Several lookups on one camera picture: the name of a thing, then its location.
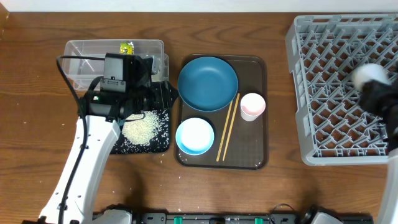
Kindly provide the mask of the yellow green snack wrapper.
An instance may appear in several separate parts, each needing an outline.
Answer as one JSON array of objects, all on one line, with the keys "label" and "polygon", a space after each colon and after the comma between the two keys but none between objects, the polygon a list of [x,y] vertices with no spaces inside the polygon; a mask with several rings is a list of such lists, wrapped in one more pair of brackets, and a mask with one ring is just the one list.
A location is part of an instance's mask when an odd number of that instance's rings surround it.
[{"label": "yellow green snack wrapper", "polygon": [[132,41],[120,43],[119,52],[121,54],[133,55],[134,54],[134,43]]}]

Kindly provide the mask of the green white cup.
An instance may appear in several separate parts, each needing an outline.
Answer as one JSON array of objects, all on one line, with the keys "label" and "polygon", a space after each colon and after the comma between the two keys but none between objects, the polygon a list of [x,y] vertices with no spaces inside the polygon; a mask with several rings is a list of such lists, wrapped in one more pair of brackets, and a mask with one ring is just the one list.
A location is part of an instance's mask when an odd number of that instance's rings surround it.
[{"label": "green white cup", "polygon": [[387,70],[375,63],[367,63],[356,68],[352,72],[351,79],[358,91],[362,91],[364,84],[370,81],[391,85]]}]

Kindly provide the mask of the dark blue plate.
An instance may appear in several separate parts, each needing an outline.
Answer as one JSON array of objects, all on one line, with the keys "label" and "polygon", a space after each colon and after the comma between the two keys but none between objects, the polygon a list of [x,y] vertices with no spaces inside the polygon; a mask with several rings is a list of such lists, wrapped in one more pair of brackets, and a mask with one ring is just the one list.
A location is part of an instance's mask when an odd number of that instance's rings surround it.
[{"label": "dark blue plate", "polygon": [[193,109],[218,111],[227,106],[238,92],[234,68],[217,57],[199,57],[189,61],[178,76],[181,99]]}]

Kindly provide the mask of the light blue rice bowl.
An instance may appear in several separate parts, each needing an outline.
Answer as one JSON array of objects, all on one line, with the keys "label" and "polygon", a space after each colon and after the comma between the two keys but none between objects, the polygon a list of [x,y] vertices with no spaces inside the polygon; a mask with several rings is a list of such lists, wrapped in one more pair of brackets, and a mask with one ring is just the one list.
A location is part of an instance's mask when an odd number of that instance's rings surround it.
[{"label": "light blue rice bowl", "polygon": [[209,122],[201,118],[189,118],[183,121],[175,133],[178,148],[191,156],[207,152],[213,145],[215,132]]}]

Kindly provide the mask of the pink white cup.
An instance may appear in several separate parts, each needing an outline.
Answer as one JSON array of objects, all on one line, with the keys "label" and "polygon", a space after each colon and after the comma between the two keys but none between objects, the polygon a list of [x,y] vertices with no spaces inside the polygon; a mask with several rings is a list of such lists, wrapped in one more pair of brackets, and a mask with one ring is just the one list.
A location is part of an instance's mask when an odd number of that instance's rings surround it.
[{"label": "pink white cup", "polygon": [[265,99],[257,93],[244,95],[240,102],[241,117],[245,121],[254,121],[266,109]]}]

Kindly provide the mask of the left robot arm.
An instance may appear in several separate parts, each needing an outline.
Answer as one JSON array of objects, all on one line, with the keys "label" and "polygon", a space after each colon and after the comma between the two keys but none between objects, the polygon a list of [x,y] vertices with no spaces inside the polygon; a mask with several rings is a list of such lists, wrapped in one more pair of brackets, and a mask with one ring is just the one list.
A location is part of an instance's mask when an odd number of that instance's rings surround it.
[{"label": "left robot arm", "polygon": [[167,81],[154,82],[154,57],[107,53],[104,73],[86,93],[71,93],[78,108],[74,142],[60,180],[37,223],[135,223],[134,212],[121,204],[94,216],[96,193],[111,150],[130,115],[166,110],[178,91]]}]

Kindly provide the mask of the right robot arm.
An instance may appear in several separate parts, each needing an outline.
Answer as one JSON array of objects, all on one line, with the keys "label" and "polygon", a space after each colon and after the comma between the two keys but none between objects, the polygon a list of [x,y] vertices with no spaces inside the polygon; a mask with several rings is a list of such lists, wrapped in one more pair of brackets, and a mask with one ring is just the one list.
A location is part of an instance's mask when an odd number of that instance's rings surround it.
[{"label": "right robot arm", "polygon": [[376,80],[361,89],[359,105],[382,118],[387,133],[387,180],[377,217],[380,224],[397,223],[397,88]]}]

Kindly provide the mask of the clear plastic waste bin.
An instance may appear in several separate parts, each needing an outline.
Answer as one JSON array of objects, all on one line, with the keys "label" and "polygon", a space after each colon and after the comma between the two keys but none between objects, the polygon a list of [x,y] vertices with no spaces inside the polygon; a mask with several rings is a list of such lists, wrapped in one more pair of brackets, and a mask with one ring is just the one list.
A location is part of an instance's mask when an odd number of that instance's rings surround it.
[{"label": "clear plastic waste bin", "polygon": [[[153,60],[153,82],[169,79],[169,56],[164,52],[164,43],[159,39],[95,39],[70,40],[65,46],[65,55],[104,58],[107,53],[125,52],[122,47],[132,48],[132,53],[143,59]],[[77,91],[86,91],[92,80],[104,73],[104,61],[65,58],[62,68],[66,76],[73,81]]]}]

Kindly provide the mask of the grey dishwasher rack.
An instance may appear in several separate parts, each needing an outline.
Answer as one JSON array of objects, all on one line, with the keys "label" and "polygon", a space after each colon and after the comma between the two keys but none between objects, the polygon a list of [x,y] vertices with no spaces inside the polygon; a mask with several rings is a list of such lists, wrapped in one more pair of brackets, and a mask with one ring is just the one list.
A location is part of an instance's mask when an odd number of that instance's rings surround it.
[{"label": "grey dishwasher rack", "polygon": [[376,63],[390,80],[397,78],[397,15],[297,16],[285,45],[302,161],[309,166],[385,164],[385,126],[359,107],[351,73]]}]

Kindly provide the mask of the pile of white rice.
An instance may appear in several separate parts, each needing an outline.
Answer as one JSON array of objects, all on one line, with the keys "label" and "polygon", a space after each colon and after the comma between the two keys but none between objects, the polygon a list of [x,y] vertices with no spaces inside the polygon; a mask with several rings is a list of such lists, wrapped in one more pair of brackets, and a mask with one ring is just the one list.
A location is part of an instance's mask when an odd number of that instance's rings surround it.
[{"label": "pile of white rice", "polygon": [[169,111],[145,111],[127,118],[122,129],[127,146],[149,147],[169,143]]}]

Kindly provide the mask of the black rectangular tray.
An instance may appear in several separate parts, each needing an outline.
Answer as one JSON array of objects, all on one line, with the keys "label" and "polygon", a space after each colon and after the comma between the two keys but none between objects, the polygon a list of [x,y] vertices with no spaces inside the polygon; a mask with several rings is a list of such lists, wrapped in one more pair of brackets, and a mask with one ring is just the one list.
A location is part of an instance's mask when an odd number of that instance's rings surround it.
[{"label": "black rectangular tray", "polygon": [[111,154],[161,153],[170,146],[170,109],[132,114]]}]

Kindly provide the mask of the brown serving tray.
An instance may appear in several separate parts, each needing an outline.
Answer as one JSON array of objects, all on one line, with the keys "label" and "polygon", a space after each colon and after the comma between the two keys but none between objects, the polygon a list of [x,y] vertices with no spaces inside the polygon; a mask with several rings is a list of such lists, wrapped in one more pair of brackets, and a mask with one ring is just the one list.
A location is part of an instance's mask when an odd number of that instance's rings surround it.
[{"label": "brown serving tray", "polygon": [[[267,99],[266,65],[261,58],[246,55],[215,55],[215,57],[227,61],[234,68],[238,76],[240,98],[248,93],[257,93]],[[220,160],[216,162],[228,108],[229,105],[218,111],[204,112],[195,110],[180,100],[178,123],[188,118],[202,118],[212,125],[215,140],[212,147],[199,156],[188,155],[176,146],[175,158],[179,164],[185,167],[243,170],[258,170],[266,166],[269,158],[268,114],[265,111],[254,121],[245,121],[240,115],[239,106],[225,160],[223,161],[223,154],[233,110],[229,116]]]}]

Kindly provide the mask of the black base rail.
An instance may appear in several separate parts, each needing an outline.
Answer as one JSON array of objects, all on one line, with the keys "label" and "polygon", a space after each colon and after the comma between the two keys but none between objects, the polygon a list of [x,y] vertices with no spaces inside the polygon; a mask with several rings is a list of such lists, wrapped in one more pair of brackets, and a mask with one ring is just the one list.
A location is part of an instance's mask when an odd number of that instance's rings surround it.
[{"label": "black base rail", "polygon": [[157,210],[138,213],[121,204],[110,205],[101,213],[93,214],[93,223],[132,224],[298,224],[342,223],[373,224],[371,215],[365,213],[338,214],[317,205],[312,205],[301,216],[290,205],[277,205],[269,213],[169,213]]}]

